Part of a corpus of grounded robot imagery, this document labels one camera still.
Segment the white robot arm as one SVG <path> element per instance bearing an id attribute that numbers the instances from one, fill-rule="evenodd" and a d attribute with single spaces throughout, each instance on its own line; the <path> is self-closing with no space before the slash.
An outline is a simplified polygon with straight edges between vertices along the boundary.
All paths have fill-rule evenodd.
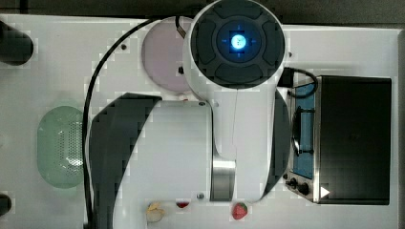
<path id="1" fill-rule="evenodd" d="M 260 201 L 288 164 L 286 58 L 282 26 L 263 5 L 203 8 L 183 38 L 191 98 L 127 93 L 94 118 L 90 228 L 147 229 L 156 201 Z"/>

